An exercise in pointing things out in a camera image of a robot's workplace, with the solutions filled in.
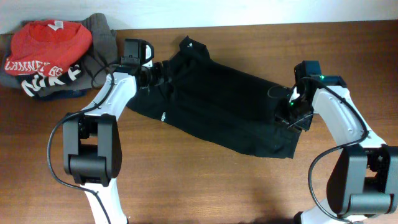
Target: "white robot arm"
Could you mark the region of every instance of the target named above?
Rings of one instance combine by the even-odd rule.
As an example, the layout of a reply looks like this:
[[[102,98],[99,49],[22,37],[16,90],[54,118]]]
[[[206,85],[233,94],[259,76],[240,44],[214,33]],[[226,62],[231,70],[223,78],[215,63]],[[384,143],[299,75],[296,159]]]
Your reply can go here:
[[[154,49],[150,43],[126,39],[124,52],[119,67],[107,75],[94,100],[82,109],[86,112],[63,123],[64,170],[86,189],[96,224],[128,223],[116,181],[122,161],[117,120],[139,88],[164,81],[161,64],[152,64]],[[98,145],[80,141],[95,136]]]
[[[356,109],[341,77],[321,75],[317,61],[297,65],[295,77],[297,86],[293,92],[296,94],[291,94],[287,103],[292,108],[286,109],[289,112],[284,114],[285,121],[308,112],[318,113],[337,145],[342,147],[336,147],[341,155],[328,181],[327,199],[298,213],[294,223],[354,223],[394,212],[397,208],[394,196],[398,194],[398,148],[387,146],[372,131]],[[310,121],[303,121],[296,128],[308,130],[309,125]],[[308,184],[316,203],[310,176],[316,162],[326,154],[314,160],[308,173]],[[366,177],[367,168],[377,172],[376,176]]]

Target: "black cable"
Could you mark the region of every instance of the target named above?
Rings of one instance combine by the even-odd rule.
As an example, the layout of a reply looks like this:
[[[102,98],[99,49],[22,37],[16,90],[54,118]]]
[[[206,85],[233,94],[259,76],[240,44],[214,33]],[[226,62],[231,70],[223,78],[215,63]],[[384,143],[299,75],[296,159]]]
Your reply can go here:
[[[106,64],[105,66],[101,67],[92,77],[91,77],[91,87],[95,90],[99,90],[101,87],[99,86],[94,86],[94,82],[95,82],[95,78],[97,77],[98,74],[100,74],[100,72],[102,72],[102,70],[104,70],[105,68],[108,68],[110,65],[116,65],[118,64],[118,61],[115,60],[109,64]]]
[[[309,118],[311,116],[313,116],[313,113],[308,114],[308,115],[304,116],[303,118],[298,119],[296,122],[294,122],[294,123],[290,124],[289,126],[287,126],[287,129],[291,128],[292,126],[296,125],[298,122],[300,122],[302,120],[305,120],[305,119],[307,119],[307,118]]]
[[[325,90],[329,91],[333,96],[335,96],[336,98],[338,98],[342,103],[344,103],[344,105],[346,105],[346,106],[348,107],[348,109],[354,114],[354,116],[358,119],[359,123],[360,123],[361,126],[362,126],[362,129],[363,129],[363,132],[364,132],[364,133],[362,134],[362,136],[361,136],[358,140],[355,140],[355,141],[352,141],[352,142],[349,142],[349,143],[346,143],[346,144],[342,144],[342,145],[340,145],[340,146],[333,147],[333,148],[331,148],[331,149],[329,149],[329,150],[327,150],[327,151],[325,151],[325,152],[319,154],[319,156],[317,156],[317,157],[312,161],[312,163],[311,163],[311,165],[310,165],[310,168],[309,168],[309,170],[308,170],[308,188],[310,189],[310,193],[311,193],[312,199],[313,199],[313,201],[315,202],[315,204],[317,205],[317,207],[318,207],[325,215],[327,215],[328,217],[330,217],[330,218],[332,218],[332,219],[334,219],[334,220],[336,220],[336,221],[346,222],[346,223],[353,223],[353,222],[350,221],[350,220],[347,220],[347,219],[344,219],[344,218],[339,218],[339,217],[336,217],[336,216],[332,215],[330,212],[326,211],[326,210],[321,206],[320,202],[318,201],[318,199],[317,199],[317,197],[315,196],[315,193],[314,193],[314,191],[313,191],[313,187],[312,187],[312,171],[313,171],[313,168],[315,167],[315,164],[317,164],[317,162],[318,162],[322,157],[324,157],[325,155],[328,155],[328,154],[330,154],[330,153],[332,153],[332,152],[335,152],[335,151],[341,149],[342,147],[345,147],[345,146],[349,146],[349,145],[351,145],[351,144],[356,144],[356,143],[362,142],[362,141],[365,140],[365,139],[367,138],[367,136],[369,135],[369,131],[368,131],[368,129],[366,128],[365,122],[363,121],[362,117],[358,114],[358,112],[357,112],[349,103],[347,103],[347,101],[345,100],[345,98],[341,97],[339,94],[337,94],[336,92],[334,92],[333,90],[331,90],[330,88],[328,88],[325,84],[323,84],[322,82],[320,82],[320,81],[318,81],[318,80],[316,80],[316,79],[313,79],[313,78],[310,78],[310,77],[303,77],[302,80],[310,80],[311,82],[314,82],[314,83],[316,83],[317,85],[319,85],[319,86],[321,86],[322,88],[324,88]]]
[[[102,68],[96,73],[96,75],[97,75],[100,71],[104,70],[106,67],[108,67],[108,66],[102,67]],[[101,206],[102,210],[104,211],[104,214],[105,214],[105,217],[106,217],[108,223],[111,224],[111,220],[109,219],[109,215],[108,215],[108,213],[106,212],[106,209],[105,209],[105,207],[104,207],[104,205],[103,205],[103,203],[102,203],[100,197],[98,196],[98,193],[97,193],[97,192],[95,192],[95,191],[93,191],[93,190],[90,190],[90,189],[86,189],[86,188],[84,188],[84,187],[79,187],[79,186],[77,186],[77,185],[68,184],[68,183],[62,181],[61,179],[59,179],[59,178],[57,177],[57,175],[55,174],[55,172],[54,172],[54,170],[53,170],[53,168],[52,168],[52,165],[51,165],[51,145],[52,145],[52,139],[53,139],[53,137],[54,137],[54,135],[55,135],[55,132],[57,131],[57,129],[58,129],[64,122],[66,122],[66,121],[68,121],[68,120],[70,120],[70,119],[72,119],[72,118],[75,118],[75,117],[77,117],[77,116],[79,116],[79,115],[81,115],[81,114],[84,114],[84,113],[93,111],[93,110],[99,108],[99,107],[106,101],[106,99],[108,98],[108,96],[109,96],[109,95],[111,94],[111,92],[112,92],[113,86],[115,85],[115,84],[114,84],[113,72],[110,72],[109,74],[111,75],[111,78],[112,78],[112,80],[111,80],[111,86],[110,86],[108,92],[106,92],[104,98],[103,98],[100,102],[95,103],[95,105],[94,105],[92,108],[88,108],[88,109],[85,109],[85,110],[77,111],[77,112],[74,112],[74,113],[72,113],[72,114],[66,115],[64,118],[62,118],[62,119],[55,125],[55,127],[54,127],[53,130],[51,131],[50,138],[49,138],[49,143],[47,144],[47,164],[48,164],[48,166],[49,166],[49,169],[50,169],[50,172],[51,172],[52,177],[53,177],[58,183],[60,183],[60,184],[62,184],[62,185],[64,185],[64,186],[73,188],[73,189],[82,190],[82,191],[89,192],[89,193],[93,194],[93,195],[95,196],[95,198],[97,199],[99,205]]]
[[[273,90],[275,87],[282,87],[283,89],[287,89],[287,87],[284,87],[284,86],[281,86],[281,85],[275,85],[275,86],[273,86],[273,87],[271,87],[271,88],[268,89],[268,91],[267,91],[268,97],[271,98],[271,99],[283,99],[283,98],[285,98],[285,96],[282,96],[282,97],[271,96],[270,92],[271,92],[271,90]]]

